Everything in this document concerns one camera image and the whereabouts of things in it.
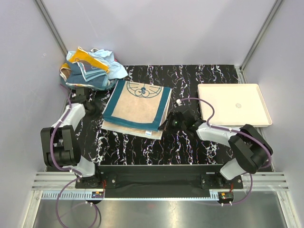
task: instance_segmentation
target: wire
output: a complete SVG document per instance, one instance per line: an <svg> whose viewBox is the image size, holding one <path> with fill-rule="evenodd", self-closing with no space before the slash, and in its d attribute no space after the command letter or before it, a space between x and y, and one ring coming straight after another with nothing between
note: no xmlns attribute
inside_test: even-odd
<svg viewBox="0 0 304 228"><path fill-rule="evenodd" d="M198 101L202 101L202 102L206 103L207 105L209 105L210 108L212 109L212 115L207 119L207 125L209 127L215 128L215 129L219 129L219 130L229 131L230 132L230 130L228 128L226 128L226 127L213 126L212 124L209 123L209 121L211 120L211 118L215 114L214 107L209 102L207 102L207 101L205 101L203 99L200 99L200 98L196 98L196 97L189 97L189 98L180 99L180 101L185 101L185 100L198 100ZM262 168L266 168L266 167L270 166L270 164L271 164L271 154L270 154L269 150L259 140L255 139L251 135L246 134L246 133L241 132L241 131L237 131L237 130L234 130L234 129L232 129L231 131L235 132L235 133L238 133L238 134L241 134L241 135L243 135L243 136L251 139L252 141L254 141L255 143L257 143L260 147L262 147L265 150L265 152L266 152L266 154L268 156L268 163L265 166L262 166ZM237 204L240 204L240 203L244 202L245 200L248 199L249 195L251 194L252 187L253 187L253 178L252 178L251 174L249 174L249 175L250 175L250 189L249 189L248 194L242 200L240 200L238 202L235 202L235 203L232 203L232 205L237 205Z"/></svg>
<svg viewBox="0 0 304 228"><path fill-rule="evenodd" d="M80 179L80 177L77 177L76 179L71 180L68 184L66 184L66 185L63 187L63 189L60 191L60 193L58 194L57 199L56 199L56 216L57 216L58 222L59 222L60 225L61 225L62 227L64 227L64 228L68 228L68 227L61 221L61 218L60 218L60 216L59 216L59 212L58 212L59 198L60 198L62 192L63 192L70 184L72 184L73 182L75 182L75 181L77 181L77 180L79 180L79 179ZM97 216L98 216L98 211L99 211L98 207L97 207L95 204L91 203L91 205L95 208L95 219L94 219L93 223L92 223L88 228L92 228L92 227L94 226L94 224L96 223L96 221L97 221Z"/></svg>
<svg viewBox="0 0 304 228"><path fill-rule="evenodd" d="M64 227L64 228L68 228L68 227L61 221L61 217L65 216L66 214L64 214L64 215L62 215L62 216L59 216L59 212L58 212L59 198L60 198L62 192L63 192L71 183L73 183L73 182L75 182L75 181L81 179L81 177L82 177L82 173L79 172L78 170L75 170L75 169L73 169L73 168L62 168L62 167L60 167L60 166L58 165L58 163L56 162L56 159L55 159L55 156L54 156L54 148L53 148L53 146L54 146L54 138L55 138L55 135L56 135L56 131L57 131L57 129L59 128L59 126L63 123L63 121L65 120L65 118L68 116L68 114L70 113L70 111L72 110L72 103L71 103L71 100L70 100L70 97L69 97L69 96L70 96L70 91L68 90L68 93L66 94L66 98L67 98L67 101L68 101L68 103L69 103L69 109L67 110L67 112L63 115L63 117L59 120L59 122L58 122L57 125L55 126L55 128L54 128L54 130L53 130L53 132L52 132L52 135L51 135L51 139L50 139L50 152L51 152L51 158L52 158L52 161L53 161L54 166L55 166L58 170L60 170L60 171L72 171L72 172L74 172L75 174L79 175L79 177L77 177L76 179L70 181L68 184L66 184L66 185L63 187L63 189L60 191L60 193L58 194L57 199L56 199L56 217L57 217L57 219L58 219L60 225L61 225L62 227ZM100 223L101 223L101 213L100 213L99 208L98 208L95 204L93 204L93 203L91 203L91 205L94 206L95 212L96 212L96 213L95 213L95 219L94 219L93 223L92 223L88 228L91 228L91 227L94 226L94 224L95 224L96 221L97 221L97 216L98 216L98 214L99 214L99 216L100 216Z"/></svg>
<svg viewBox="0 0 304 228"><path fill-rule="evenodd" d="M231 189L230 189L230 191L229 192L232 192L233 191L233 183L231 183Z"/></svg>

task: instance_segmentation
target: crumpled cloth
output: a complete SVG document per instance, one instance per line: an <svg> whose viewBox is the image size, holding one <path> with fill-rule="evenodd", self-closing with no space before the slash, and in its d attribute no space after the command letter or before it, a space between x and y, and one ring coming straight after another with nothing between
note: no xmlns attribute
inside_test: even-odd
<svg viewBox="0 0 304 228"><path fill-rule="evenodd" d="M69 51L66 60L68 61L76 52ZM91 57L97 59L103 64L109 66L110 72L108 72L109 80L112 79L121 79L128 76L127 71L120 63L115 61L114 54L112 51L107 50L98 50L97 48L93 48L91 52L87 52Z"/></svg>

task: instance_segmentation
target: white wall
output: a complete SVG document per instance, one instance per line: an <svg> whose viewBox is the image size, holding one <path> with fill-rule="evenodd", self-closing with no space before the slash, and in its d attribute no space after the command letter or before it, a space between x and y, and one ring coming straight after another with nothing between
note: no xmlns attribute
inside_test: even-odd
<svg viewBox="0 0 304 228"><path fill-rule="evenodd" d="M240 65L275 0L44 0L69 50L125 65Z"/></svg>
<svg viewBox="0 0 304 228"><path fill-rule="evenodd" d="M40 130L63 108L64 57L33 0L1 1L0 31L0 226L18 228L35 174L45 167Z"/></svg>
<svg viewBox="0 0 304 228"><path fill-rule="evenodd" d="M245 69L260 85L273 125L265 129L304 226L304 1L285 1Z"/></svg>

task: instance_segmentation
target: white tray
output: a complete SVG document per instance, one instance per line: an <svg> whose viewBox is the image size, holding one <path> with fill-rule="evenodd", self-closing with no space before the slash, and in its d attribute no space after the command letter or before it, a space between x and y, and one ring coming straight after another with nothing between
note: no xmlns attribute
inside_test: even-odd
<svg viewBox="0 0 304 228"><path fill-rule="evenodd" d="M257 84L199 84L199 98L215 109L210 123L224 126L266 127L272 124L262 93ZM212 109L200 102L202 118L207 120Z"/></svg>

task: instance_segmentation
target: black table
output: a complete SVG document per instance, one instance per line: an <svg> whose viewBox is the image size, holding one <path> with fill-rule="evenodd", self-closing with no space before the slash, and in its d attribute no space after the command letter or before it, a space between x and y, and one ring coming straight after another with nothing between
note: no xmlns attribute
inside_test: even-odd
<svg viewBox="0 0 304 228"><path fill-rule="evenodd" d="M125 66L126 80L172 88L173 102L183 97L198 97L198 84L238 83L233 65ZM91 98L103 110L111 91L94 92ZM186 102L200 118L198 101ZM150 140L101 129L102 119L85 116L76 129L83 156L98 165L215 164L233 158L230 148L214 142L178 135L163 134L161 140Z"/></svg>

